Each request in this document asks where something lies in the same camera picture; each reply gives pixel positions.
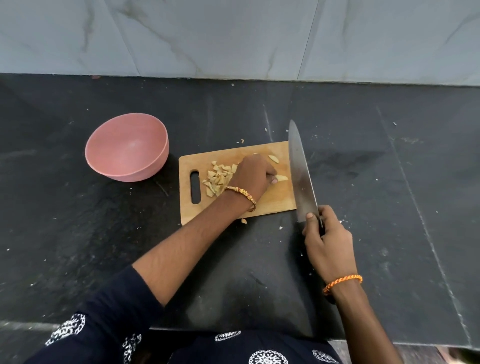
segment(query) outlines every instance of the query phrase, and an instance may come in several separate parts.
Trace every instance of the bracelet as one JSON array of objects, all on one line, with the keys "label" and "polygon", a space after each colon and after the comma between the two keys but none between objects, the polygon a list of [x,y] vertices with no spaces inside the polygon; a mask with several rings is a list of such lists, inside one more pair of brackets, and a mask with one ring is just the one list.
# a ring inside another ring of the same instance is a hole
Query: bracelet
[{"label": "bracelet", "polygon": [[358,279],[360,281],[360,283],[363,282],[363,278],[361,277],[360,274],[352,274],[350,276],[345,276],[345,277],[336,279],[333,282],[328,283],[327,286],[324,288],[324,295],[328,296],[329,294],[332,294],[330,292],[330,290],[333,286],[335,286],[337,283],[341,283],[341,282],[344,282],[344,281],[349,280],[349,279]]},{"label": "bracelet", "polygon": [[253,204],[253,206],[248,209],[249,212],[254,212],[255,209],[257,208],[257,203],[256,203],[255,200],[253,199],[252,195],[249,194],[247,191],[245,191],[243,188],[227,186],[227,187],[225,187],[225,189],[229,189],[229,190],[238,192],[239,194],[242,194],[242,195],[244,195],[246,198],[248,198],[249,201]]}]

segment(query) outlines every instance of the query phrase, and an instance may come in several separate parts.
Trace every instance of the person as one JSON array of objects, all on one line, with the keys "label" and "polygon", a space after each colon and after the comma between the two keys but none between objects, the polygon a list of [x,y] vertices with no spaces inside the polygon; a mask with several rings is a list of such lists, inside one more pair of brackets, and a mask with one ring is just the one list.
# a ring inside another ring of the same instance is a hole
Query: person
[{"label": "person", "polygon": [[[271,183],[274,167],[261,155],[247,156],[238,165],[230,186],[247,191],[258,201]],[[235,219],[252,207],[243,194],[225,190],[197,217],[163,240],[62,324],[28,364],[124,363],[163,307],[187,278],[212,242]],[[352,234],[339,223],[329,206],[320,206],[325,234],[307,214],[303,231],[308,258],[327,283],[356,275]],[[334,285],[335,298],[353,364],[398,364],[400,356],[369,305],[359,280]],[[235,331],[198,337],[173,353],[170,364],[189,363],[340,363],[326,342],[313,342],[269,331]]]}]

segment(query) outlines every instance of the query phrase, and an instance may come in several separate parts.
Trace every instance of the bowl rim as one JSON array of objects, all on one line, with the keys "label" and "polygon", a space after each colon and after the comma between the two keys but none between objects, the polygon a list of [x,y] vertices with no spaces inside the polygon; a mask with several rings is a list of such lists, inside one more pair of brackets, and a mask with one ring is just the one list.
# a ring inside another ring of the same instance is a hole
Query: bowl rim
[{"label": "bowl rim", "polygon": [[[163,148],[162,148],[162,150],[160,151],[160,153],[158,154],[158,156],[155,157],[155,159],[154,159],[151,163],[147,164],[145,167],[140,168],[139,170],[136,170],[135,172],[125,173],[125,174],[106,174],[106,173],[102,173],[102,172],[100,172],[98,169],[96,169],[96,168],[92,165],[92,163],[88,160],[88,155],[87,155],[88,145],[89,145],[90,142],[91,142],[92,136],[93,136],[99,129],[101,129],[104,125],[106,125],[106,124],[108,124],[108,123],[110,123],[110,122],[113,122],[113,121],[115,121],[116,119],[119,119],[119,118],[121,118],[121,117],[123,117],[123,116],[126,116],[126,115],[147,115],[147,116],[149,116],[149,117],[154,118],[156,121],[158,121],[158,122],[160,123],[160,125],[161,125],[161,126],[163,127],[163,129],[165,130],[165,134],[167,135],[167,138],[166,138],[166,140],[165,140],[165,144],[163,145]],[[159,118],[157,118],[157,117],[155,117],[155,116],[153,116],[153,115],[150,115],[150,114],[145,114],[144,112],[128,112],[128,113],[126,113],[126,114],[117,115],[117,116],[115,116],[115,117],[113,117],[113,118],[111,118],[111,119],[108,119],[106,122],[104,122],[104,123],[102,123],[101,125],[99,125],[99,126],[93,131],[93,133],[88,137],[87,143],[85,144],[85,151],[84,151],[84,152],[85,152],[85,159],[86,159],[86,161],[87,161],[87,164],[88,164],[88,165],[90,166],[90,168],[93,169],[95,172],[97,172],[97,173],[99,173],[99,174],[101,174],[101,175],[104,175],[104,176],[106,176],[106,177],[126,177],[126,176],[132,176],[132,175],[134,175],[134,174],[136,174],[136,173],[138,173],[138,172],[141,172],[141,171],[143,171],[144,169],[150,167],[152,164],[154,164],[154,163],[161,157],[161,155],[165,152],[165,149],[167,148],[167,145],[168,145],[168,131],[167,131],[167,128],[166,128],[165,124],[162,123],[162,121],[161,121]]]}]

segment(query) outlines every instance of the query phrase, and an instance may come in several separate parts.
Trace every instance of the hand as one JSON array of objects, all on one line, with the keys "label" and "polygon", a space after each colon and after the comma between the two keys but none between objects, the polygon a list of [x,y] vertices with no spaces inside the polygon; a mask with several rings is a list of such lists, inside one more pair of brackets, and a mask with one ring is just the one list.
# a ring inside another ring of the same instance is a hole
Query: hand
[{"label": "hand", "polygon": [[338,221],[330,206],[319,206],[318,212],[324,223],[325,235],[320,237],[318,220],[311,212],[307,214],[307,225],[303,230],[311,264],[327,284],[357,274],[352,234]]},{"label": "hand", "polygon": [[275,168],[264,157],[253,154],[240,162],[228,185],[243,188],[258,202],[268,186],[277,183],[275,175]]}]

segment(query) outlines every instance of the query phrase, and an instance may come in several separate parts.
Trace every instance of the wooden cutting board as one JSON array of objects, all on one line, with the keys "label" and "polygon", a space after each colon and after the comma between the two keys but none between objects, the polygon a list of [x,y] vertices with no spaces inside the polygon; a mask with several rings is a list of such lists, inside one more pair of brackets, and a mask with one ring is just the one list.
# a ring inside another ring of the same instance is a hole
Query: wooden cutting board
[{"label": "wooden cutting board", "polygon": [[[295,197],[290,175],[290,160],[288,158],[288,142],[261,144],[258,146],[243,146],[240,148],[216,150],[200,154],[191,154],[179,158],[179,178],[180,178],[180,217],[181,224],[185,225],[203,209],[215,200],[214,197],[208,197],[206,186],[201,181],[207,179],[207,172],[212,170],[212,161],[217,164],[231,166],[238,164],[243,157],[253,153],[263,155],[272,163],[278,174],[288,177],[288,181],[280,181],[268,187],[268,190],[257,201],[257,209],[254,212],[246,212],[241,218],[250,218],[252,216],[272,214],[274,212],[288,211],[296,209]],[[278,158],[279,164],[273,162],[268,156],[274,155]],[[194,205],[192,203],[190,174],[198,171],[200,177],[201,201]]]}]

